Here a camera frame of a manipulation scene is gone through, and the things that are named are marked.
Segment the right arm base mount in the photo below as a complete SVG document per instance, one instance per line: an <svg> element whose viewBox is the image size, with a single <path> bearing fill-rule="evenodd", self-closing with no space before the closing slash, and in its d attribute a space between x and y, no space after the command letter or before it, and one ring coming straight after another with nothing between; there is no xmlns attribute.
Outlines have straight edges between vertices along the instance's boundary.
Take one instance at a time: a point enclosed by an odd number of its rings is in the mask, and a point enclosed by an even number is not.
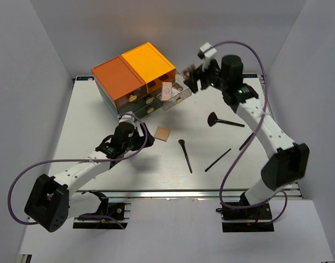
<svg viewBox="0 0 335 263"><path fill-rule="evenodd" d="M224 233L274 232L268 203L249 209L230 209L221 204L216 212L221 214Z"/></svg>

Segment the nine colour eyeshadow palette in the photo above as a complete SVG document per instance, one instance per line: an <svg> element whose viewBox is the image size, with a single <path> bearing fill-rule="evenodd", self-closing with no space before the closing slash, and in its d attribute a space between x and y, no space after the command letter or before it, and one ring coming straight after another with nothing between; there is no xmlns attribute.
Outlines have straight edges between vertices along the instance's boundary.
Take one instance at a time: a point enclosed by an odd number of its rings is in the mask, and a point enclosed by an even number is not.
<svg viewBox="0 0 335 263"><path fill-rule="evenodd" d="M195 70L195 65L191 64L185 69L182 70L182 76L184 79L188 79L190 77L190 73Z"/></svg>

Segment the peach compact with label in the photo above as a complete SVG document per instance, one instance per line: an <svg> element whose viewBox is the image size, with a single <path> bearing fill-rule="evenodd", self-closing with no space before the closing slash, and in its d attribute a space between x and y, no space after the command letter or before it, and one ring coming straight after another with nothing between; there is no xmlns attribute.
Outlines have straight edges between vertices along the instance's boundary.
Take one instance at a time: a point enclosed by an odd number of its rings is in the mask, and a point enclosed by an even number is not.
<svg viewBox="0 0 335 263"><path fill-rule="evenodd" d="M168 101L172 98L172 83L163 82L161 87L161 101Z"/></svg>

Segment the brown eyeshadow palette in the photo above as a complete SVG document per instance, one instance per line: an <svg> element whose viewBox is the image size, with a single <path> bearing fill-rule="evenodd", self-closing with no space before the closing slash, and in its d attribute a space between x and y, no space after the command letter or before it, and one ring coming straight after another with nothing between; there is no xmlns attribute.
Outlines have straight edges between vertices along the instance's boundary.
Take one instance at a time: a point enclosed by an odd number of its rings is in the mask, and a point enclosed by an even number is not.
<svg viewBox="0 0 335 263"><path fill-rule="evenodd" d="M176 99L181 95L183 88L178 84L172 84L172 98L168 101L176 101Z"/></svg>

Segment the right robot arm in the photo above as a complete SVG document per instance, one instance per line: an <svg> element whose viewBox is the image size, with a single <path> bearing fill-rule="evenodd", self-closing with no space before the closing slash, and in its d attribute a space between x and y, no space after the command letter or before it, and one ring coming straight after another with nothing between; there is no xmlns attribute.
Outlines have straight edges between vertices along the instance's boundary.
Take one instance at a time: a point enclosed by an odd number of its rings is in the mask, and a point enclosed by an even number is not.
<svg viewBox="0 0 335 263"><path fill-rule="evenodd" d="M198 56L203 63L190 72L185 84L194 93L208 87L220 90L224 102L249 126L268 157L259 181L240 197L240 214L250 219L258 214L259 205L305 176L309 147L305 143L297 144L266 114L265 101L244 82L239 56L226 55L220 64L213 56Z"/></svg>

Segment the clear drawer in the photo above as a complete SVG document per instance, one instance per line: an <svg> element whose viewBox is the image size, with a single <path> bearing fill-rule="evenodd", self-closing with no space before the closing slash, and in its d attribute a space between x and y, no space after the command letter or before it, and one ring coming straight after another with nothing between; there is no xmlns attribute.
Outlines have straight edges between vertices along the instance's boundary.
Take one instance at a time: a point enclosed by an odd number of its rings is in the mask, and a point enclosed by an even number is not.
<svg viewBox="0 0 335 263"><path fill-rule="evenodd" d="M157 96L159 101L161 102L161 107L163 111L167 111L168 109L176 106L181 103L185 99L191 96L192 91L189 87L184 84L184 77L178 71L176 72L175 79L172 81L171 85L171 98L168 100L162 99L163 90Z"/></svg>

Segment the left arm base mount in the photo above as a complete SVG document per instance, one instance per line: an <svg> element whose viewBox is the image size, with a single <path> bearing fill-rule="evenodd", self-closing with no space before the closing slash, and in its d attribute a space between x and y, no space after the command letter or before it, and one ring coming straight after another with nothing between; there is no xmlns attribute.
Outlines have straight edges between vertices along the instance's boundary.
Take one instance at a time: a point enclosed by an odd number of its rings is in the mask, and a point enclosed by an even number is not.
<svg viewBox="0 0 335 263"><path fill-rule="evenodd" d="M99 191L85 191L71 197L68 218L74 229L123 230L130 218L131 204Z"/></svg>

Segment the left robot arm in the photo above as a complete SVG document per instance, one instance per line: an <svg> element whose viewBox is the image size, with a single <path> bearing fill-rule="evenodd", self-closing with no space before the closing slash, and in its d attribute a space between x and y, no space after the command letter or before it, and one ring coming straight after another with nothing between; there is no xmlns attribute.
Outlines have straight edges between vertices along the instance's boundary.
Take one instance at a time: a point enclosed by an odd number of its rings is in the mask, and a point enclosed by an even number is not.
<svg viewBox="0 0 335 263"><path fill-rule="evenodd" d="M104 193L98 190L78 193L78 190L119 162L154 144L155 138L141 121L146 115L147 105L135 112L125 110L118 116L114 133L105 137L89 156L54 176L40 175L26 202L25 213L48 232L55 232L69 218L104 219L124 228L120 223L123 213L116 212Z"/></svg>

